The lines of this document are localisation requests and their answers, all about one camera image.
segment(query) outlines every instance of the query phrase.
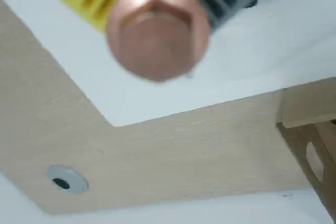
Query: light wood panel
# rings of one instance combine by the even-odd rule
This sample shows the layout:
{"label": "light wood panel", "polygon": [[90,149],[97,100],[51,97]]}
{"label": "light wood panel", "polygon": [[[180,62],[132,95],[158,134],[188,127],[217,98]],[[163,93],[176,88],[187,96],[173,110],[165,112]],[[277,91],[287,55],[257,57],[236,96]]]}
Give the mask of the light wood panel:
{"label": "light wood panel", "polygon": [[[282,95],[113,127],[0,2],[0,168],[52,214],[309,188],[275,127]],[[89,190],[58,191],[51,165]]]}
{"label": "light wood panel", "polygon": [[336,78],[287,89],[282,114],[282,123],[287,128],[335,119]]}

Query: hex bolt head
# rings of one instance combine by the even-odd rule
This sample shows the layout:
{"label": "hex bolt head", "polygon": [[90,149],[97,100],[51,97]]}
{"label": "hex bolt head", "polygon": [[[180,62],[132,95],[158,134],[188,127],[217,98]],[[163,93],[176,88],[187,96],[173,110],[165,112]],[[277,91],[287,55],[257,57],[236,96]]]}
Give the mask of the hex bolt head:
{"label": "hex bolt head", "polygon": [[210,33],[198,0],[118,0],[107,24],[116,60],[152,81],[189,72],[202,59]]}

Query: metal grommet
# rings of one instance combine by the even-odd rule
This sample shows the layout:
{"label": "metal grommet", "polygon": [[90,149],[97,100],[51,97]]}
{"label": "metal grommet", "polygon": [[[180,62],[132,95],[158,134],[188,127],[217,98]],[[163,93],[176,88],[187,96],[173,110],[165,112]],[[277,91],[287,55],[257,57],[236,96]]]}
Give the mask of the metal grommet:
{"label": "metal grommet", "polygon": [[47,177],[59,190],[82,194],[89,189],[87,180],[70,167],[51,166]]}

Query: small hole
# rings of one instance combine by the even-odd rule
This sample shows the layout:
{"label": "small hole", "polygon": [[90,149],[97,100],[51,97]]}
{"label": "small hole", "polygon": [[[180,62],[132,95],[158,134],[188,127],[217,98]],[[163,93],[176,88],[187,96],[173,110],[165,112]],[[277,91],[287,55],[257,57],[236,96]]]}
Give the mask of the small hole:
{"label": "small hole", "polygon": [[70,189],[70,185],[68,182],[66,182],[64,179],[61,178],[54,178],[53,181],[56,185],[58,185],[60,188],[64,190]]}

